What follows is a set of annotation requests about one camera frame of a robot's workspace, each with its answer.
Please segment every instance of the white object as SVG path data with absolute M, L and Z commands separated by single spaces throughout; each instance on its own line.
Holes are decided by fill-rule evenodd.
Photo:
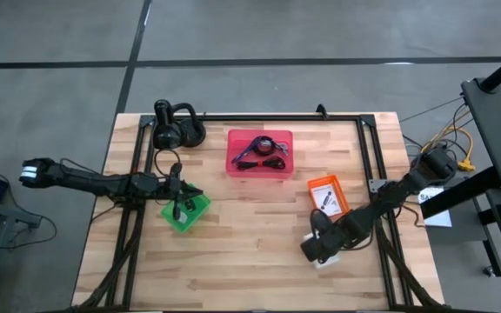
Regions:
M 418 202 L 423 203 L 429 200 L 433 196 L 444 191 L 443 187 L 427 187 L 418 194 Z M 445 210 L 444 212 L 438 213 L 435 216 L 425 218 L 424 225 L 426 226 L 440 226 L 440 227 L 451 227 L 450 212 Z
M 312 233 L 308 233 L 306 235 L 303 236 L 303 241 L 307 241 L 309 240 L 310 238 L 312 238 Z M 335 256 L 330 256 L 326 262 L 324 263 L 319 263 L 318 260 L 314 261 L 313 264 L 314 264 L 314 267 L 317 268 L 317 270 L 320 270 L 326 266 L 329 266 L 329 265 L 332 265 L 334 263 L 337 263 L 339 262 L 340 258 L 339 258 L 339 252 L 335 255 Z
M 317 209 L 326 213 L 327 216 L 343 213 L 334 192 L 334 187 L 331 184 L 313 188 L 312 197 Z
M 180 223 L 187 223 L 187 219 L 189 218 L 186 214 L 184 214 L 183 211 L 179 212 L 181 214 L 179 214 L 179 220 L 178 222 Z

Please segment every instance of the cable bundle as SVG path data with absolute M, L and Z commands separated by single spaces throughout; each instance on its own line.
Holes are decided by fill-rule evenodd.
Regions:
M 258 161 L 258 162 L 237 162 L 237 169 L 238 170 L 248 170 L 252 169 L 253 167 L 257 166 L 266 166 L 272 169 L 276 170 L 283 170 L 285 169 L 285 161 L 283 158 L 279 156 L 273 156 L 266 161 Z

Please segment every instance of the orange box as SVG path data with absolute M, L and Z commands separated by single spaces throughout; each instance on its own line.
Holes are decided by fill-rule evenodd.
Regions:
M 324 211 L 324 213 L 328 214 L 332 221 L 337 220 L 338 218 L 349 212 L 349 204 L 347 203 L 347 200 L 345 200 L 344 192 L 342 191 L 341 186 L 339 185 L 339 181 L 337 180 L 337 177 L 335 175 L 310 180 L 306 183 L 306 185 L 309 188 L 309 193 L 311 195 L 312 205 L 314 206 L 314 208 Z M 326 196 L 325 199 L 329 198 L 332 190 L 334 191 L 341 213 L 332 215 L 330 213 L 333 212 L 319 208 L 319 206 L 321 206 L 319 205 L 319 201 L 325 201 L 325 199 L 316 199 L 315 193 L 319 193 L 320 191 L 326 192 L 326 190 L 328 190 L 328 196 Z

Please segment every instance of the label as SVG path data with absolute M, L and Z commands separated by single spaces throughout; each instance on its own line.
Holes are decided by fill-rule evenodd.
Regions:
M 331 184 L 313 188 L 312 195 L 317 209 L 326 213 L 327 216 L 335 216 L 343 213 L 339 207 L 334 187 Z
M 426 187 L 418 193 L 418 202 L 423 203 L 425 201 L 428 201 L 442 191 L 444 191 L 444 187 Z M 424 225 L 451 227 L 450 212 L 448 210 L 445 210 L 436 214 L 435 216 L 425 218 Z

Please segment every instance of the concrete floor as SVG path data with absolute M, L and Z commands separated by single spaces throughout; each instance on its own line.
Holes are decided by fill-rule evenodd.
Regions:
M 0 63 L 127 61 L 143 3 L 0 0 Z M 154 0 L 138 59 L 284 57 L 501 57 L 501 0 Z M 149 112 L 167 98 L 209 112 L 312 111 L 323 103 L 330 111 L 407 117 L 458 97 L 462 81 L 498 66 L 144 68 L 134 72 L 125 111 Z M 31 157 L 69 157 L 100 170 L 124 74 L 125 68 L 0 70 L 0 172 L 19 203 L 59 228 L 51 243 L 6 253 L 0 312 L 70 304 L 94 197 L 28 190 L 17 177 Z M 407 121 L 402 130 L 426 141 L 459 105 Z M 480 135 L 473 124 L 468 130 L 475 135 L 472 161 L 484 169 L 490 160 Z M 49 233 L 44 224 L 23 240 Z M 446 303 L 501 311 L 501 278 L 480 272 L 488 263 L 482 244 L 431 242 Z

